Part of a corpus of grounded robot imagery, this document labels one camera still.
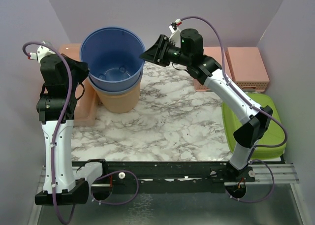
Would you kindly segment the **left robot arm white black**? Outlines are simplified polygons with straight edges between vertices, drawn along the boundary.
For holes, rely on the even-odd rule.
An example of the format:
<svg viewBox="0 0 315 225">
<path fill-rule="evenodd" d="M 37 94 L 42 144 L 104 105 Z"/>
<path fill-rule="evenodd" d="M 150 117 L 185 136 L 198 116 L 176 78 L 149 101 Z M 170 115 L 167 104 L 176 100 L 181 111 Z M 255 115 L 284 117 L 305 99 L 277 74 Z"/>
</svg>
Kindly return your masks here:
<svg viewBox="0 0 315 225">
<path fill-rule="evenodd" d="M 103 183 L 109 176 L 105 160 L 71 161 L 75 92 L 88 77 L 88 65 L 64 54 L 49 54 L 40 64 L 44 84 L 36 109 L 45 137 L 46 174 L 34 200 L 36 205 L 85 204 L 92 183 Z"/>
</svg>

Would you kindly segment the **pink perforated basket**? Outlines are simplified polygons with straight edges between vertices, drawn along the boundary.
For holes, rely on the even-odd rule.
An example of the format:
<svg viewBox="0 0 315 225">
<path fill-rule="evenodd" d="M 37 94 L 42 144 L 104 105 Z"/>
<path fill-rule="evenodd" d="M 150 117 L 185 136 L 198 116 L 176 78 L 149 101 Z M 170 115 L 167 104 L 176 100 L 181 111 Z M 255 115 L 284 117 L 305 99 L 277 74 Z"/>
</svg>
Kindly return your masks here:
<svg viewBox="0 0 315 225">
<path fill-rule="evenodd" d="M 221 57 L 221 48 L 218 47 L 204 47 L 204 54 L 210 57 L 213 57 L 219 64 L 222 64 L 222 57 Z M 227 76 L 231 79 L 232 74 L 230 72 L 228 60 L 226 55 L 224 55 L 224 63 L 225 63 L 225 72 Z M 201 85 L 197 80 L 193 80 L 193 86 L 196 92 L 212 92 L 211 89 Z"/>
<path fill-rule="evenodd" d="M 226 72 L 243 91 L 264 92 L 270 82 L 257 47 L 228 47 Z"/>
</svg>

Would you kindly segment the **orange plastic bucket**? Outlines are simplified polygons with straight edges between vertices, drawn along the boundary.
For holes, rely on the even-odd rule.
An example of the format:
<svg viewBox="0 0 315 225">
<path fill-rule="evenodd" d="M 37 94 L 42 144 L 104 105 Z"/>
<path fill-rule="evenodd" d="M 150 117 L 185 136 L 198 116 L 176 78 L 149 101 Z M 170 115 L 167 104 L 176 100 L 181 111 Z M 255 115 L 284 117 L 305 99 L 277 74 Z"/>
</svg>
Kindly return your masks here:
<svg viewBox="0 0 315 225">
<path fill-rule="evenodd" d="M 107 110 L 113 113 L 126 113 L 138 104 L 140 99 L 140 86 L 141 82 L 136 84 L 135 87 L 129 91 L 120 95 L 109 94 L 95 86 L 93 86 L 93 88 Z"/>
</svg>

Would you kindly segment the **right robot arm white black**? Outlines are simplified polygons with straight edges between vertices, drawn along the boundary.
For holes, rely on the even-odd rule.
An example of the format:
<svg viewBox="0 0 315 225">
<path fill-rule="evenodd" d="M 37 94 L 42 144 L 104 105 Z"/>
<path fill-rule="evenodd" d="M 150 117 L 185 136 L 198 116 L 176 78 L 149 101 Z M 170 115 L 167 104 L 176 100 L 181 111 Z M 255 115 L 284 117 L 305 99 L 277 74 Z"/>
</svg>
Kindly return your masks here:
<svg viewBox="0 0 315 225">
<path fill-rule="evenodd" d="M 203 37 L 196 29 L 180 32 L 179 47 L 161 34 L 155 44 L 139 57 L 163 67 L 170 63 L 185 66 L 192 78 L 211 89 L 230 107 L 242 125 L 233 134 L 236 146 L 226 165 L 226 175 L 231 181 L 242 178 L 255 146 L 269 127 L 268 115 L 273 113 L 271 107 L 261 107 L 231 79 L 225 78 L 222 66 L 204 54 Z"/>
</svg>

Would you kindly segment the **green plastic tray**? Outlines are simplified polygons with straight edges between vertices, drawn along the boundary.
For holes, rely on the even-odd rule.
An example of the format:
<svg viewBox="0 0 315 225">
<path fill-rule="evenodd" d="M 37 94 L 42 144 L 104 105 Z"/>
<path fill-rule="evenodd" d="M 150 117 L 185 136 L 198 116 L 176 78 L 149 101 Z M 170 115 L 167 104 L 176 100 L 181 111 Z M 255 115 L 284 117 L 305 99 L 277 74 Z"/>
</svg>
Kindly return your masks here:
<svg viewBox="0 0 315 225">
<path fill-rule="evenodd" d="M 272 101 L 272 99 L 264 94 L 254 94 L 249 93 L 248 96 L 259 103 L 262 107 L 268 105 L 272 108 L 273 114 L 272 116 L 279 121 L 279 114 L 276 110 L 276 107 Z M 230 107 L 226 104 L 222 104 L 222 119 L 225 130 L 225 135 L 227 139 L 227 143 L 231 152 L 234 151 L 236 141 L 234 139 L 233 133 L 241 126 L 241 123 L 234 112 L 230 109 Z M 265 132 L 264 136 L 259 140 L 259 144 L 262 145 L 277 145 L 282 143 L 284 140 L 284 131 L 281 127 L 276 124 L 274 121 L 270 121 L 268 130 Z M 252 159 L 260 159 L 260 160 L 278 160 L 281 155 L 284 153 L 286 145 L 282 145 L 277 148 L 266 148 L 266 147 L 258 147 L 254 151 L 252 155 Z"/>
</svg>

